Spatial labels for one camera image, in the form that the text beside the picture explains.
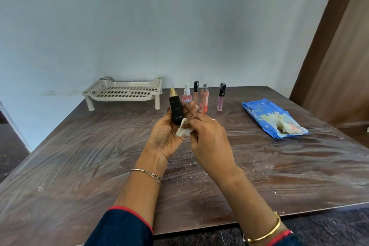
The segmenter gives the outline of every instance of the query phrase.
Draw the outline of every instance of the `wipes packet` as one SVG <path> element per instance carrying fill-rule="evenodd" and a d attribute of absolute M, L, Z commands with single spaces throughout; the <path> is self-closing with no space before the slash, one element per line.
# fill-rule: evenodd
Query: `wipes packet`
<path fill-rule="evenodd" d="M 271 137 L 283 138 L 308 133 L 287 111 L 266 98 L 242 102 L 242 106 Z"/>

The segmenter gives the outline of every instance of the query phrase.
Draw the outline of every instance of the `person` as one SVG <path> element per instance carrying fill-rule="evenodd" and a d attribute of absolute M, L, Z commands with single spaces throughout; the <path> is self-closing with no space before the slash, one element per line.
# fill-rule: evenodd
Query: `person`
<path fill-rule="evenodd" d="M 197 113 L 198 106 L 192 101 L 182 106 L 189 119 L 183 127 L 193 129 L 193 154 L 220 188 L 249 244 L 302 245 L 235 164 L 224 127 L 209 116 Z M 161 179 L 168 160 L 183 140 L 176 136 L 177 129 L 168 108 L 168 112 L 154 124 L 122 192 L 101 218 L 85 246 L 153 245 L 152 224 Z"/>

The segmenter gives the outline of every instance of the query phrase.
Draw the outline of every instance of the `person's right hand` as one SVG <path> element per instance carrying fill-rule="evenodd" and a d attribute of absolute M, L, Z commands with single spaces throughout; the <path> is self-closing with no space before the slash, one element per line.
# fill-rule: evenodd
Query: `person's right hand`
<path fill-rule="evenodd" d="M 192 152 L 216 184 L 238 169 L 225 129 L 218 122 L 198 113 L 182 127 L 194 130 L 191 132 Z"/>

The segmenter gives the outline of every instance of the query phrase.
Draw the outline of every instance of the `dusty table surface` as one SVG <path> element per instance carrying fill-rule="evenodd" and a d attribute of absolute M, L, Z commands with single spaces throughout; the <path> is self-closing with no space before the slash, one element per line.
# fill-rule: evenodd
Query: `dusty table surface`
<path fill-rule="evenodd" d="M 208 115 L 227 130 L 234 159 L 281 215 L 369 202 L 369 150 L 265 86 L 227 88 Z M 309 130 L 272 139 L 242 108 L 262 98 L 278 104 Z M 85 101 L 0 185 L 0 245 L 83 244 L 141 153 L 153 124 L 169 105 L 154 101 Z M 154 233 L 236 222 L 225 198 L 202 170 L 185 138 L 168 163 L 156 206 Z"/>

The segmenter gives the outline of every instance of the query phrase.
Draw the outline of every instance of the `gold bangle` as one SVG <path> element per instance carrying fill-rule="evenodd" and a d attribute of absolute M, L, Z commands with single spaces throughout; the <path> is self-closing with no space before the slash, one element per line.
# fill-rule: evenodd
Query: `gold bangle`
<path fill-rule="evenodd" d="M 151 172 L 148 172 L 146 169 L 134 168 L 131 171 L 141 171 L 143 173 L 149 174 L 152 178 L 154 178 L 156 181 L 159 182 L 159 185 L 161 185 L 161 183 L 163 183 L 163 180 L 159 176 L 157 176 L 156 174 L 153 174 Z"/>
<path fill-rule="evenodd" d="M 264 236 L 262 236 L 262 237 L 259 237 L 259 238 L 256 238 L 256 239 L 247 239 L 247 242 L 248 243 L 252 243 L 252 242 L 255 242 L 255 241 L 260 241 L 260 240 L 262 240 L 262 239 L 264 239 L 264 238 L 267 238 L 268 236 L 270 236 L 270 235 L 272 235 L 278 228 L 279 228 L 279 226 L 280 226 L 280 216 L 278 215 L 278 213 L 277 213 L 277 211 L 274 211 L 274 213 L 275 213 L 275 215 L 277 216 L 277 218 L 278 218 L 278 223 L 277 223 L 277 225 L 274 227 L 274 229 L 272 229 L 269 233 L 267 233 L 267 234 L 265 234 Z"/>

